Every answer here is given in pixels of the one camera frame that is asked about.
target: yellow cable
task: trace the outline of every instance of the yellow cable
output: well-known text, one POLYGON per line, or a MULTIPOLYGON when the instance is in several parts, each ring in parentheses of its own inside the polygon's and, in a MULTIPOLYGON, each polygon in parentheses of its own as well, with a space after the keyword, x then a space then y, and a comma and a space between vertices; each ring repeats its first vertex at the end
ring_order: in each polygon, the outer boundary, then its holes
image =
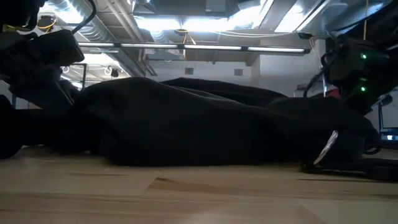
POLYGON ((37 28, 39 28, 39 29, 48 29, 48 28, 50 28, 50 27, 52 27, 52 26, 54 26, 54 24, 57 22, 57 20, 54 20, 54 22, 53 23, 51 23, 50 25, 48 25, 48 26, 45 26, 45 27, 39 27, 39 26, 37 26, 37 28))

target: duct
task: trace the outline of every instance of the duct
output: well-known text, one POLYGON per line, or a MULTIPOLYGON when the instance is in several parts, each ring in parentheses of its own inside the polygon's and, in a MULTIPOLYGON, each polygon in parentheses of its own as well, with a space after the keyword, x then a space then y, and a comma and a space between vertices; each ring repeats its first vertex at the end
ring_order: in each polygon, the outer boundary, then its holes
MULTIPOLYGON (((48 0, 47 4, 56 13, 73 15, 77 11, 84 18, 87 18, 92 12, 92 8, 84 0, 48 0)), ((90 26, 81 28, 79 33, 90 42, 117 42, 117 39, 97 16, 89 24, 90 26)), ((130 76, 144 76, 144 71, 138 62, 128 56, 125 50, 121 50, 118 54, 109 54, 109 56, 117 60, 130 76)))
POLYGON ((167 37, 166 33, 163 30, 158 30, 158 31, 151 31, 150 35, 154 39, 155 43, 159 44, 169 44, 170 40, 167 37))

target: wooden table surface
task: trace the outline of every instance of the wooden table surface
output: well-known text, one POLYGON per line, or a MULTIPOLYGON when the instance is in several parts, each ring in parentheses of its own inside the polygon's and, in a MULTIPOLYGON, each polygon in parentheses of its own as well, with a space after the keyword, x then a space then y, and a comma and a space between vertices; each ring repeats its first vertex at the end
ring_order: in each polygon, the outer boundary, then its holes
POLYGON ((398 223, 398 185, 298 166, 115 167, 24 149, 0 162, 0 223, 398 223))

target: black fabric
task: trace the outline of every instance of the black fabric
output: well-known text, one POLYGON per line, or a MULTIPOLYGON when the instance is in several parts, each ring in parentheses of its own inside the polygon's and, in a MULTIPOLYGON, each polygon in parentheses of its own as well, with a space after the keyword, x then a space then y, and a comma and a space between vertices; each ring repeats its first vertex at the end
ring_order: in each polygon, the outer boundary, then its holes
MULTIPOLYGON (((76 136, 75 141, 92 142, 90 149, 113 164, 129 166, 303 161, 318 156, 333 130, 378 138, 370 121, 337 99, 286 98, 204 80, 158 83, 128 78, 99 83, 75 98, 71 123, 76 119, 75 129, 65 128, 68 146, 53 140, 55 150, 71 150, 71 133, 77 129, 92 131, 89 138, 76 136)), ((359 155, 361 147, 356 149, 359 155)))

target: white wall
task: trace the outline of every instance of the white wall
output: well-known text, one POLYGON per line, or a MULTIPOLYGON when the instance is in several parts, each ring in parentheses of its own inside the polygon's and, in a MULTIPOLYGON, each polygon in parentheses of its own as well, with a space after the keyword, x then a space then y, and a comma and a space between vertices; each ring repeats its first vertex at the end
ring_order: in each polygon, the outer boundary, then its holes
POLYGON ((205 80, 218 80, 235 83, 239 85, 250 85, 251 67, 245 62, 186 62, 186 61, 151 61, 149 64, 154 68, 157 77, 147 75, 147 78, 156 81, 166 81, 174 78, 201 78, 205 80), (185 75, 185 68, 194 68, 193 75, 185 75), (243 76, 234 76, 234 69, 243 69, 243 76))
POLYGON ((260 55, 252 67, 251 85, 293 96, 298 84, 308 83, 319 73, 318 58, 324 53, 325 42, 318 40, 315 49, 306 55, 260 55))
POLYGON ((178 77, 202 78, 206 80, 220 80, 249 85, 258 88, 277 91, 287 96, 293 96, 298 84, 305 84, 320 71, 320 62, 316 54, 321 57, 325 53, 325 42, 318 40, 315 50, 301 56, 288 55, 260 55, 252 67, 245 62, 185 62, 185 61, 151 61, 150 65, 157 72, 158 77, 153 80, 164 81, 178 77), (193 75, 184 75, 185 68, 194 68, 193 75), (242 77, 234 76, 234 69, 242 68, 242 77))

